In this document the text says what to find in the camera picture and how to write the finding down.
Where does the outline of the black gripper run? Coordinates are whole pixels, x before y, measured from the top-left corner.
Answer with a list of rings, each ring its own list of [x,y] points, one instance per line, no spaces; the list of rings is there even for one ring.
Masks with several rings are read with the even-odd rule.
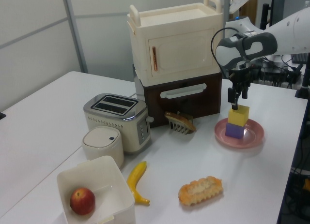
[[[248,98],[248,88],[251,83],[250,68],[229,69],[229,80],[232,82],[232,88],[228,88],[228,102],[232,105],[233,110],[238,110],[239,93],[236,89],[241,89],[243,99]]]

